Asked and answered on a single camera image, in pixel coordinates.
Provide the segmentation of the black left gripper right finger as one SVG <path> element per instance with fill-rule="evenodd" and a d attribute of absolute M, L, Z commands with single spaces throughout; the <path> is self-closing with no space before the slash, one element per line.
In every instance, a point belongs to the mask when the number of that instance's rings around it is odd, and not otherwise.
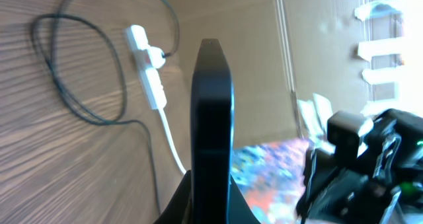
<path fill-rule="evenodd" d="M 232 176 L 229 191 L 229 224 L 260 224 Z"/>

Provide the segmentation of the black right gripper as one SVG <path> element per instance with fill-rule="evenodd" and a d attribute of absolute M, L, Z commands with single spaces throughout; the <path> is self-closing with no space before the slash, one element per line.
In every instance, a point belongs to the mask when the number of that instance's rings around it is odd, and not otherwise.
<path fill-rule="evenodd" d="M 347 168 L 321 149 L 305 153 L 305 191 L 295 210 L 302 223 L 399 223 L 400 187 Z"/>

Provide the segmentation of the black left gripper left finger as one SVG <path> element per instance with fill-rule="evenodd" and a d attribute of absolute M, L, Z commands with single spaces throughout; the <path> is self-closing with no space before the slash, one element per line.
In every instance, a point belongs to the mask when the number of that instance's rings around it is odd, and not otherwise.
<path fill-rule="evenodd" d="M 160 214 L 154 224 L 182 224 L 187 223 L 187 208 L 190 206 L 191 196 L 191 171 L 183 176 L 175 193 L 165 210 Z"/>

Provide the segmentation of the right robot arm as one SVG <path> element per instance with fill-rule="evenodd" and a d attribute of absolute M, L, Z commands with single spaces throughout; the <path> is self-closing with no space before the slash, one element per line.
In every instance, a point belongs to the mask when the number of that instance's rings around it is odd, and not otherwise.
<path fill-rule="evenodd" d="M 422 222 L 422 118 L 390 108 L 375 118 L 339 111 L 327 141 L 308 149 L 302 223 Z"/>

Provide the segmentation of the blue Samsung Galaxy smartphone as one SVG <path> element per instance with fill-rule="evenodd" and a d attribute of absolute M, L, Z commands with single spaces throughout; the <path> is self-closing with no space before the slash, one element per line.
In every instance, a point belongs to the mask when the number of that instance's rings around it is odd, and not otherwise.
<path fill-rule="evenodd" d="M 229 221 L 233 82 L 219 40 L 201 41 L 191 87 L 192 220 Z"/>

